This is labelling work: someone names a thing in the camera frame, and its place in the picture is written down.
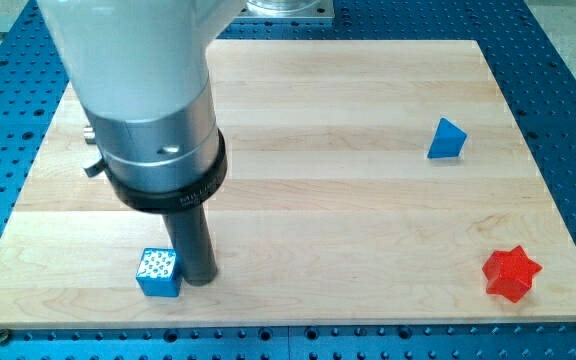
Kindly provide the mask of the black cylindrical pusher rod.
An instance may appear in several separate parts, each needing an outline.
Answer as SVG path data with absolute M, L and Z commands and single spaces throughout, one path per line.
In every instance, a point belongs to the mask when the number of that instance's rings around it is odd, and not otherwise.
M 202 205 L 163 216 L 183 279 L 192 286 L 212 282 L 218 273 Z

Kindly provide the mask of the black flange ring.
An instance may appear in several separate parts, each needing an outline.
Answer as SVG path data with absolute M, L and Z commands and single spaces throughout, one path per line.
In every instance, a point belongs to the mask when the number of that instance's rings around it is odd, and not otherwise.
M 112 174 L 109 169 L 105 169 L 116 196 L 127 206 L 137 211 L 167 214 L 181 212 L 202 205 L 213 194 L 225 180 L 227 174 L 227 154 L 226 144 L 222 132 L 217 130 L 219 138 L 219 150 L 211 167 L 197 181 L 174 191 L 164 193 L 147 193 L 132 189 L 123 184 Z

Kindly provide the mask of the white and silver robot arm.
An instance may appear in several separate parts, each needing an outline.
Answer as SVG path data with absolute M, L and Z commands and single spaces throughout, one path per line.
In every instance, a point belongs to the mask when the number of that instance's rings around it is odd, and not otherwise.
M 218 272 L 203 203 L 227 172 L 206 51 L 243 8 L 243 0 L 39 1 L 102 170 L 126 205 L 163 217 L 194 286 Z

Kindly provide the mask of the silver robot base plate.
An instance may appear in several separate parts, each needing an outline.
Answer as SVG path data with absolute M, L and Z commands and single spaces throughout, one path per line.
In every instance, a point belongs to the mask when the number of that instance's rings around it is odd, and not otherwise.
M 334 18 L 333 0 L 248 0 L 233 22 L 328 25 Z

